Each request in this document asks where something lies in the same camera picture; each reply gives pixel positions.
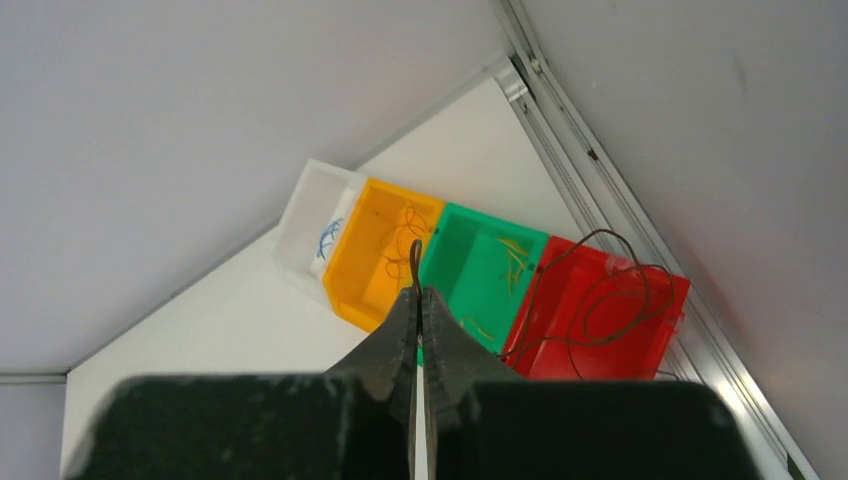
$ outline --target green plastic bin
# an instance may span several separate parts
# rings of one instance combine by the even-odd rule
[[[548,238],[450,203],[421,259],[421,283],[438,288],[457,322],[501,353]]]

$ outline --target storage bin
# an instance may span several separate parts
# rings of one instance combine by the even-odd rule
[[[280,219],[272,254],[283,278],[329,306],[321,284],[335,244],[368,177],[308,160]]]
[[[499,353],[548,235],[448,204],[421,262],[423,285],[441,292],[457,322]]]
[[[573,245],[551,237],[539,262],[540,270]],[[653,378],[681,316],[689,281],[672,276],[669,282],[663,271],[646,267],[650,301],[645,320],[624,331],[640,313],[645,298],[645,284],[639,272],[626,271],[631,266],[633,263],[628,260],[581,245],[544,273],[537,271],[504,346],[504,353],[520,347],[508,357],[507,365],[531,379]],[[522,340],[525,325],[527,331]],[[607,339],[617,332],[623,333],[597,345],[597,339]],[[567,338],[574,343],[540,343],[546,336]],[[519,358],[521,349],[531,345],[535,346]]]
[[[403,287],[412,284],[409,248],[420,238],[427,251],[445,203],[369,178],[324,273],[337,315],[372,332]]]

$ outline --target yellow wire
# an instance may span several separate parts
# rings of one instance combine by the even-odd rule
[[[463,315],[462,317],[460,317],[460,319],[459,319],[459,326],[460,327],[463,327],[463,328],[465,327],[465,319],[466,318],[471,322],[472,325],[474,325],[474,328],[476,328],[477,331],[480,332],[480,335],[483,335],[484,338],[486,338],[487,340],[494,340],[495,339],[495,337],[492,334],[483,330],[480,327],[480,325],[478,325],[477,322],[474,321],[474,317],[472,317],[470,315]]]
[[[510,240],[508,238],[497,238],[498,242],[503,244],[506,247],[507,253],[507,274],[506,274],[506,286],[509,291],[509,296],[512,297],[512,287],[513,285],[517,285],[518,282],[521,281],[521,274],[524,273],[524,270],[527,269],[527,263],[519,257],[519,255],[523,255],[527,257],[527,251],[521,248],[515,240]],[[518,268],[513,270],[512,260],[515,260],[515,263],[518,264]]]

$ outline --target gray wall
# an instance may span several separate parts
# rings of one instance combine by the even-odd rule
[[[59,478],[64,385],[0,385],[0,477]]]
[[[0,372],[64,371],[505,53],[487,0],[0,1]]]
[[[526,0],[822,478],[848,475],[848,2]]]

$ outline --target wire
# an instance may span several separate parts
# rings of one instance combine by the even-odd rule
[[[338,233],[339,228],[341,228],[342,218],[337,218],[333,220],[330,225],[321,233],[321,238],[318,240],[318,253],[315,255],[318,258],[323,260],[327,259],[327,256],[324,254],[324,249],[329,247],[336,241],[336,233]]]
[[[479,323],[477,323],[477,321],[476,321],[476,320],[474,320],[474,317],[472,317],[472,316],[470,316],[470,315],[463,315],[463,316],[459,317],[459,326],[460,326],[460,327],[465,328],[465,319],[466,319],[466,318],[468,319],[468,321],[469,321],[469,322],[471,322],[471,325],[473,325],[473,326],[474,326],[474,328],[476,328],[476,329],[477,329],[477,331],[478,331],[478,332],[480,332],[480,335],[482,335],[482,336],[483,336],[483,338],[485,338],[485,339],[487,339],[487,340],[494,340],[494,339],[495,339],[495,336],[494,336],[494,335],[492,335],[491,333],[489,333],[489,332],[487,332],[487,331],[483,330],[483,327],[481,327],[481,326],[480,326],[480,324],[479,324]]]
[[[412,288],[415,289],[415,296],[418,301],[421,301],[421,280],[418,278],[418,267],[421,265],[421,249],[423,242],[420,238],[412,241],[409,246],[409,271],[412,276]]]
[[[628,253],[629,257],[631,258],[631,260],[633,261],[634,265],[631,266],[631,267],[628,267],[628,268],[617,270],[615,272],[612,272],[612,273],[602,277],[601,279],[599,279],[595,283],[593,283],[586,290],[586,292],[583,294],[582,298],[580,299],[580,302],[578,303],[577,309],[574,311],[574,314],[572,315],[572,317],[569,321],[568,327],[566,329],[566,334],[565,334],[564,337],[543,336],[543,337],[538,338],[536,340],[533,340],[529,343],[526,343],[527,330],[529,329],[531,314],[533,312],[533,308],[534,308],[535,303],[536,303],[536,296],[537,296],[538,290],[539,290],[539,288],[542,284],[542,281],[544,279],[544,274],[548,271],[548,269],[552,268],[554,265],[556,265],[557,263],[559,263],[560,261],[562,261],[563,259],[565,259],[569,255],[574,253],[577,250],[577,248],[579,248],[581,245],[586,243],[592,237],[594,237],[595,235],[601,234],[601,233],[611,235],[611,236],[615,237],[617,240],[619,240],[624,245],[624,247],[626,248],[627,253]],[[648,309],[650,308],[650,303],[651,303],[651,288],[650,288],[650,282],[648,281],[647,273],[645,271],[646,268],[655,268],[657,270],[660,270],[660,271],[664,272],[666,274],[667,278],[668,278],[669,293],[670,293],[669,299],[668,299],[668,301],[665,302],[665,304],[663,304],[661,307],[659,307],[658,309],[655,309],[653,311],[648,311]],[[574,327],[574,324],[577,321],[577,318],[578,318],[581,310],[583,309],[584,303],[589,298],[591,293],[596,288],[598,288],[600,285],[602,285],[604,282],[613,280],[616,277],[621,276],[621,275],[628,273],[628,272],[638,272],[639,277],[642,280],[642,284],[644,286],[644,289],[639,290],[639,291],[636,291],[636,290],[613,291],[613,292],[607,293],[605,295],[602,295],[600,298],[595,300],[586,309],[585,314],[583,315],[582,329],[583,329],[583,336],[586,338],[586,340],[582,341],[582,340],[572,339],[571,338],[571,331]],[[639,313],[637,313],[633,317],[633,319],[631,321],[629,321],[625,326],[621,327],[620,329],[616,330],[615,332],[613,332],[611,334],[602,335],[602,336],[595,336],[595,335],[591,334],[589,332],[589,319],[590,319],[592,312],[594,312],[596,308],[598,308],[600,305],[602,305],[604,302],[608,301],[609,299],[615,298],[615,297],[622,297],[622,296],[641,296],[643,298],[643,302],[642,302],[642,307],[639,310]],[[509,351],[502,353],[501,355],[499,355],[499,357],[504,361],[508,361],[509,357],[516,355],[515,359],[512,362],[512,368],[516,368],[518,366],[519,362],[521,361],[521,358],[524,356],[524,354],[526,354],[528,351],[532,350],[533,348],[541,345],[542,343],[547,342],[547,341],[563,342],[566,345],[567,356],[568,356],[568,359],[569,359],[569,362],[571,364],[572,369],[574,370],[574,372],[575,372],[575,374],[577,375],[578,378],[583,379],[584,377],[581,375],[580,370],[577,367],[577,364],[574,360],[574,355],[573,355],[573,352],[571,351],[572,346],[600,347],[600,346],[603,346],[603,345],[607,345],[611,342],[614,342],[614,341],[618,340],[619,338],[623,337],[624,335],[626,335],[627,333],[629,333],[630,331],[632,331],[634,328],[636,328],[637,326],[642,324],[644,321],[651,319],[651,318],[654,318],[657,315],[662,314],[664,311],[666,311],[672,305],[672,303],[674,302],[674,297],[675,297],[674,278],[671,275],[671,272],[668,271],[668,269],[666,269],[662,265],[656,265],[656,264],[643,265],[643,264],[641,264],[639,262],[639,259],[636,257],[636,253],[633,251],[633,247],[630,245],[630,242],[628,242],[627,239],[625,239],[620,234],[618,234],[618,233],[616,233],[612,230],[609,230],[609,229],[594,230],[594,231],[590,232],[588,235],[586,235],[585,237],[583,237],[582,239],[580,239],[577,243],[572,245],[568,250],[566,250],[562,254],[556,256],[554,259],[552,259],[550,262],[548,262],[547,265],[539,268],[538,279],[536,280],[536,283],[534,284],[533,289],[531,291],[530,301],[528,303],[528,306],[527,306],[527,309],[526,309],[525,315],[524,315],[524,323],[521,326],[521,332],[519,334],[519,340],[513,345],[513,347]],[[660,372],[659,370],[654,370],[654,371],[657,372],[657,373],[663,373],[663,374],[668,373],[668,372]],[[638,377],[644,372],[645,371],[636,372],[634,377]]]
[[[405,270],[409,266],[410,258],[404,255],[405,248],[402,246],[402,243],[405,242],[401,242],[403,237],[401,234],[405,231],[412,233],[415,238],[411,243],[414,243],[416,239],[423,241],[424,236],[430,230],[427,220],[418,213],[413,205],[406,205],[402,210],[402,215],[403,220],[401,223],[387,230],[377,241],[377,253],[386,260],[386,264],[384,265],[386,275],[389,278],[397,280],[398,291],[401,288],[401,282],[407,278]],[[386,248],[391,244],[392,239],[394,239],[397,251],[397,256],[395,257],[384,253]]]
[[[506,247],[506,287],[510,298],[512,298],[512,287],[518,285],[521,281],[521,275],[524,274],[524,270],[527,269],[527,251],[521,248],[521,246],[514,240],[510,240],[508,238],[496,238],[495,240]],[[513,270],[513,262],[518,265],[515,270]]]

